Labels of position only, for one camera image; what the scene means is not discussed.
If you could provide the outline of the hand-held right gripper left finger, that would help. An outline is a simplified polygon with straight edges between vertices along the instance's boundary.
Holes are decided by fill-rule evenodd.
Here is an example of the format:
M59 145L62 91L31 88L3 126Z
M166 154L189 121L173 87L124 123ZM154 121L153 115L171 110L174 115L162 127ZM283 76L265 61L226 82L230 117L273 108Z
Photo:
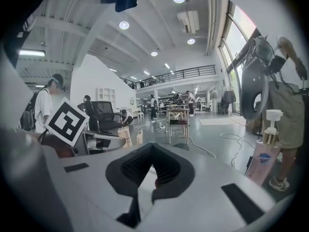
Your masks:
M145 144L109 163L105 175L118 194L138 196L138 188L152 166L152 148L152 143Z

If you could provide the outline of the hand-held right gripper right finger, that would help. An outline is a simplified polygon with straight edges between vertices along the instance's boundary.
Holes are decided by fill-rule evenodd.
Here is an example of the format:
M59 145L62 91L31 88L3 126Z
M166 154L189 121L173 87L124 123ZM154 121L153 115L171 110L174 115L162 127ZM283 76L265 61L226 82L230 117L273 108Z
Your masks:
M152 145L151 158L157 175L157 187L152 192L152 203L177 198L192 184L195 169L187 159L159 144Z

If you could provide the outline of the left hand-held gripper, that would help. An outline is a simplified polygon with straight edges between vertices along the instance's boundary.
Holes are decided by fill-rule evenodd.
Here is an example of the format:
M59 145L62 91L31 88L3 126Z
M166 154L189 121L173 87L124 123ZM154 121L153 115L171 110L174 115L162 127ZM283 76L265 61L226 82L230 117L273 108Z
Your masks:
M129 127L122 128L116 116L108 101L84 101L76 106L64 98L45 124L49 134L44 136L44 145L58 155L92 155L132 147ZM136 140L138 145L143 143L143 130Z

